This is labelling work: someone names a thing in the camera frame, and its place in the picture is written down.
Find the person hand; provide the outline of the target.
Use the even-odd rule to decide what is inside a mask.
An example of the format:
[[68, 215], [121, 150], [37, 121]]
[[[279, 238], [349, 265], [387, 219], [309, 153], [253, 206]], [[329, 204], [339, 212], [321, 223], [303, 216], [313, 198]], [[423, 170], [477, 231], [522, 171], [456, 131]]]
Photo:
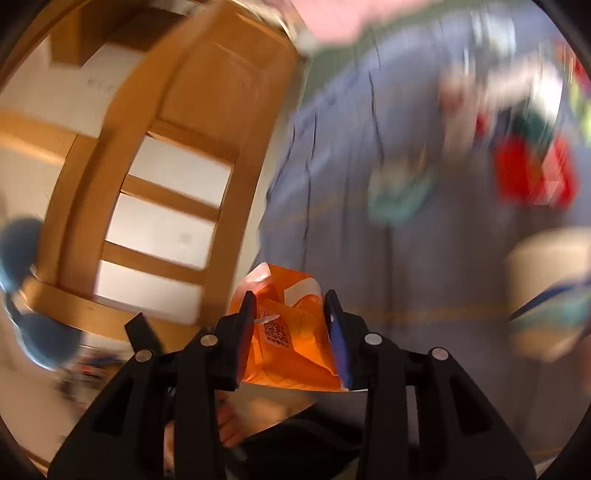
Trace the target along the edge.
[[[222, 391], [216, 393], [216, 413], [219, 438], [225, 448], [238, 447], [245, 439], [245, 431], [242, 421], [239, 419], [235, 408], [228, 400], [228, 394]], [[169, 422], [164, 429], [163, 440], [163, 464], [164, 469], [172, 470], [174, 467], [174, 422]]]

